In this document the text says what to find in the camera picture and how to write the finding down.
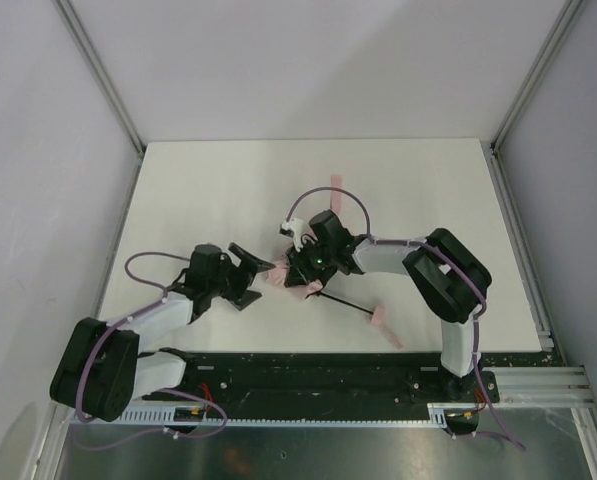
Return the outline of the pink folding umbrella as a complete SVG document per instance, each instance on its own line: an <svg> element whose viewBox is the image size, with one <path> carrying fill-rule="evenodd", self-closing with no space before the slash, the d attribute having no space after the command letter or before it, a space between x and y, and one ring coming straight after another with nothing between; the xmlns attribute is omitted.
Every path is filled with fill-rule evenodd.
<svg viewBox="0 0 597 480"><path fill-rule="evenodd" d="M332 174L330 176L329 206L336 214L341 213L342 197L344 196L342 189L343 177L339 174ZM275 262L275 268L266 274L266 281L276 287L285 288L284 282L288 279L288 274L288 260L285 257L282 257ZM396 350L402 350L404 348L401 339L386 322L386 310L383 305L379 304L374 308L368 309L342 298L332 296L324 291L324 285L320 281L312 282L307 286L290 287L290 291L294 296L301 300L307 300L309 297L321 297L358 310L369 316L369 324L379 330L381 335Z"/></svg>

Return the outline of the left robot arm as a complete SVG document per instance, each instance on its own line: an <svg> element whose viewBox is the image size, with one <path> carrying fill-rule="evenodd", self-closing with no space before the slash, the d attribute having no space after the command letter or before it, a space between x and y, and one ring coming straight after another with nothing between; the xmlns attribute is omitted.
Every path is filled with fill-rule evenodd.
<svg viewBox="0 0 597 480"><path fill-rule="evenodd" d="M77 418L112 422L135 399L184 383L188 355L172 348L150 352L167 334L198 320L216 298L243 310L261 298L255 278L274 269L232 243L200 244L169 285L153 282L152 303L115 320L87 317L74 327L49 387L51 400Z"/></svg>

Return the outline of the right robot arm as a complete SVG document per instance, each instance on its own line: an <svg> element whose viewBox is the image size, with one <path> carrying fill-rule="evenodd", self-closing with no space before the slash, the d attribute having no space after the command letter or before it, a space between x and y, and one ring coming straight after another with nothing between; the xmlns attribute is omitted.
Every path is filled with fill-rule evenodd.
<svg viewBox="0 0 597 480"><path fill-rule="evenodd" d="M440 387L457 400L480 386L478 322L487 309L492 277L447 229L423 239L378 239L354 235L325 210L308 223L291 218L280 233L292 240L285 253L286 287L326 285L337 273L388 273L409 277L441 320Z"/></svg>

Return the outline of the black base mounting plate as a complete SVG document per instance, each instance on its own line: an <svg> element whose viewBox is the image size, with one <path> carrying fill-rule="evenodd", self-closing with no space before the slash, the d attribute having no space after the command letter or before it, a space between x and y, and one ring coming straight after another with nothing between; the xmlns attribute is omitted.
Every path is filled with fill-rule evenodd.
<svg viewBox="0 0 597 480"><path fill-rule="evenodd" d="M440 387L437 353L209 353L189 355L179 391L209 392L237 418L413 419L423 407L473 407L479 395L500 400L491 371L457 400Z"/></svg>

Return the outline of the left aluminium frame post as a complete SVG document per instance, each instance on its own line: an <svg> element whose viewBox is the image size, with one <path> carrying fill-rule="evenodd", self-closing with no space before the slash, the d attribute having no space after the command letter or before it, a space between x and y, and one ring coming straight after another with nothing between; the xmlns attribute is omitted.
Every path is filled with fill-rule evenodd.
<svg viewBox="0 0 597 480"><path fill-rule="evenodd" d="M73 2L69 0L53 0L59 17L64 23L76 48L80 52L85 65L89 69L95 83L120 125L121 130L129 141L132 150L138 158L143 158L146 144L142 140L135 123L121 98L100 54L81 20Z"/></svg>

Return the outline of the aluminium frame post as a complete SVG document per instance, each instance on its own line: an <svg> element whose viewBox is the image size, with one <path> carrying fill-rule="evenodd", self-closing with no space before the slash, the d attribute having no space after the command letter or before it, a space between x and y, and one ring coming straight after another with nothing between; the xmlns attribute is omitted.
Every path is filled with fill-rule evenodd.
<svg viewBox="0 0 597 480"><path fill-rule="evenodd" d="M589 1L586 0L568 0L564 2L502 123L490 141L490 147L493 151L501 149L521 120L588 4Z"/></svg>
<svg viewBox="0 0 597 480"><path fill-rule="evenodd" d="M80 52L85 65L89 69L95 83L120 125L121 130L129 141L132 150L138 158L143 158L146 144L142 140L135 123L121 98L100 54L81 20L73 2L69 0L53 0L59 17L64 23L76 48Z"/></svg>

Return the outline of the right aluminium frame post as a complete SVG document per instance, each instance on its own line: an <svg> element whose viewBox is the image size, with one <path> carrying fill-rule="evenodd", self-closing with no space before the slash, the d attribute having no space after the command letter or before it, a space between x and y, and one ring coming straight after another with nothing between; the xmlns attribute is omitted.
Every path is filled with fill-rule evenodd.
<svg viewBox="0 0 597 480"><path fill-rule="evenodd" d="M588 4L589 1L586 0L568 0L564 2L502 123L490 141L490 147L493 151L501 149L521 120Z"/></svg>

